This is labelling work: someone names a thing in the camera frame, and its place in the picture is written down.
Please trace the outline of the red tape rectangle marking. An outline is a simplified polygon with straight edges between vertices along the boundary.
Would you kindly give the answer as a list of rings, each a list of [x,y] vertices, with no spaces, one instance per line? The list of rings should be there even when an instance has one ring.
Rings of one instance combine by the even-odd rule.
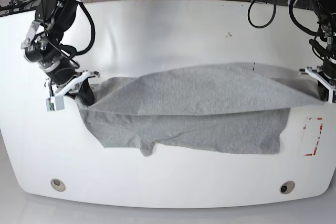
[[[323,118],[306,118],[303,126],[300,153],[315,156],[323,128]]]

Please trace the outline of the grey T-shirt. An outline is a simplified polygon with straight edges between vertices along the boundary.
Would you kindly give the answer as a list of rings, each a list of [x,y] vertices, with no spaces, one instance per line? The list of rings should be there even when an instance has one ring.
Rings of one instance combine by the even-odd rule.
[[[317,85],[272,66],[208,65],[115,77],[95,86],[93,105],[78,102],[104,147],[155,144],[231,154],[277,154],[291,108],[321,105]]]

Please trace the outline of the black tripod stand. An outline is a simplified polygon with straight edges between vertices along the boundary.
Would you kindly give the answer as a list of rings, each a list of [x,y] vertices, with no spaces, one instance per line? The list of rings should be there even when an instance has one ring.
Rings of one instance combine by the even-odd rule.
[[[1,17],[35,10],[40,0],[1,0]]]

